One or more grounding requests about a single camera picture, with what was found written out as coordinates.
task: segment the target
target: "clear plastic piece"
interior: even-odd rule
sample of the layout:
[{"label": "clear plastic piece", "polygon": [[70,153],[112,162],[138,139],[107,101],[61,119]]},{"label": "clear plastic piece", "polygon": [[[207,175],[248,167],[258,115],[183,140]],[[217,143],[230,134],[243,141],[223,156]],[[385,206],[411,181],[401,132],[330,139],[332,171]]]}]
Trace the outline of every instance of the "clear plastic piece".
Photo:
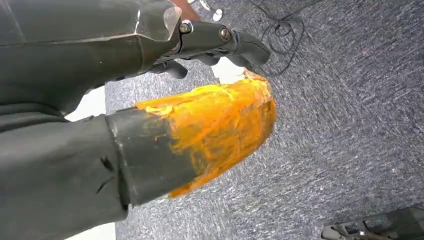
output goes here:
[{"label": "clear plastic piece", "polygon": [[164,42],[181,12],[168,0],[0,0],[0,46],[133,35]]},{"label": "clear plastic piece", "polygon": [[182,10],[168,0],[138,1],[143,2],[144,6],[137,12],[137,27],[134,33],[155,41],[168,41]]}]

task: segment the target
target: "robotic hand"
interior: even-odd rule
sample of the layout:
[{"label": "robotic hand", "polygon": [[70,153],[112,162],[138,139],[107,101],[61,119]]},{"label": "robotic hand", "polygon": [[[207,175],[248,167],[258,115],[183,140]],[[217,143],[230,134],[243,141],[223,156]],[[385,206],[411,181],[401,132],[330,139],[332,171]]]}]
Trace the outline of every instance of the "robotic hand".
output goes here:
[{"label": "robotic hand", "polygon": [[0,1],[1,239],[64,239],[197,176],[171,139],[156,141],[169,128],[145,111],[64,118],[108,81],[183,78],[174,59],[268,60],[255,37],[180,13],[167,0]]}]

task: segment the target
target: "wire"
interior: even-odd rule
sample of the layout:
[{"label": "wire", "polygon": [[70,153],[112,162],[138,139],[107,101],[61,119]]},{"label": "wire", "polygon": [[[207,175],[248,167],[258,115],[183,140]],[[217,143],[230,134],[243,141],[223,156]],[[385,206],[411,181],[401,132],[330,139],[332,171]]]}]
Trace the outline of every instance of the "wire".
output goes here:
[{"label": "wire", "polygon": [[[253,0],[249,0],[250,3],[255,6],[258,10],[260,10],[261,12],[263,12],[266,17],[272,21],[273,23],[271,23],[268,27],[266,27],[266,29],[263,31],[262,33],[262,37],[260,38],[261,42],[264,42],[264,38],[265,36],[267,37],[267,43],[269,45],[269,48],[276,53],[277,55],[280,56],[285,56],[291,53],[288,62],[286,63],[286,65],[284,65],[283,69],[277,72],[267,72],[265,71],[262,66],[259,66],[260,70],[263,72],[263,75],[265,75],[266,77],[277,77],[282,75],[290,66],[290,64],[292,63],[293,59],[295,58],[295,54],[296,51],[299,48],[299,44],[301,43],[301,40],[304,36],[305,33],[305,24],[304,22],[298,18],[295,17],[295,14],[298,14],[299,12],[301,12],[302,10],[309,8],[319,2],[322,2],[323,0],[315,0],[303,7],[298,8],[297,10],[293,11],[292,13],[283,16],[283,17],[275,17],[273,16],[270,11],[268,6],[265,3],[261,3],[261,5],[263,5],[263,7],[259,6],[259,4],[253,2]],[[293,24],[298,24],[300,25],[300,35],[296,41],[296,34],[295,31],[293,29]],[[286,28],[288,29],[285,32],[281,32],[281,28]],[[275,43],[273,43],[273,38],[272,38],[272,33],[278,37],[278,38],[284,38],[284,37],[288,37],[289,38],[289,46],[287,48],[287,50],[278,50],[275,47]]]}]

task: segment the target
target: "gray carpet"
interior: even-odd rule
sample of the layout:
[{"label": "gray carpet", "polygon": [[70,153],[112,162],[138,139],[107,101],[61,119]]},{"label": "gray carpet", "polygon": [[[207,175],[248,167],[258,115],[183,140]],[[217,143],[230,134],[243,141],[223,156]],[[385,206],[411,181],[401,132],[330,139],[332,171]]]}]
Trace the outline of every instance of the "gray carpet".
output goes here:
[{"label": "gray carpet", "polygon": [[[247,0],[208,1],[233,29],[259,36],[267,25]],[[280,15],[306,4],[264,2]],[[270,79],[270,139],[192,194],[131,209],[118,240],[310,240],[324,225],[424,202],[424,2],[326,0],[299,16],[306,32],[296,57]],[[198,62],[189,70],[183,80],[110,83],[107,109],[217,82]]]}]

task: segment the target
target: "prosthetic hand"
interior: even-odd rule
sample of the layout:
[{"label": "prosthetic hand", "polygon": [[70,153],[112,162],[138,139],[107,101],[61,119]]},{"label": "prosthetic hand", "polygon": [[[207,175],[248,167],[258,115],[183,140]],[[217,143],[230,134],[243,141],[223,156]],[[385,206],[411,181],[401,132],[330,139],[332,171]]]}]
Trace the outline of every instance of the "prosthetic hand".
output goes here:
[{"label": "prosthetic hand", "polygon": [[[255,37],[221,24],[181,22],[180,13],[166,0],[0,1],[1,239],[64,239],[124,219],[129,204],[199,185],[193,181],[208,169],[216,149],[193,146],[218,133],[205,133],[202,141],[196,137],[184,147],[176,134],[194,123],[176,123],[190,123],[181,116],[188,116],[192,105],[183,104],[207,104],[205,96],[214,92],[210,88],[108,116],[64,119],[87,91],[108,81],[147,72],[183,78],[187,70],[177,58],[213,65],[227,56],[246,67],[268,60],[269,50]],[[268,86],[258,83],[255,91],[251,86],[234,85],[214,95],[234,93],[232,99],[243,102],[233,110],[245,114],[252,106],[260,108],[253,114],[263,122],[257,127],[245,127],[243,119],[225,122],[255,131],[255,137],[234,138],[230,148],[219,151],[228,153],[225,158],[245,158],[271,133],[275,105]],[[257,90],[263,95],[252,101],[235,95],[250,93],[253,99]],[[208,108],[219,111],[217,104]],[[205,121],[195,132],[213,124]],[[236,162],[217,165],[216,173]]]}]

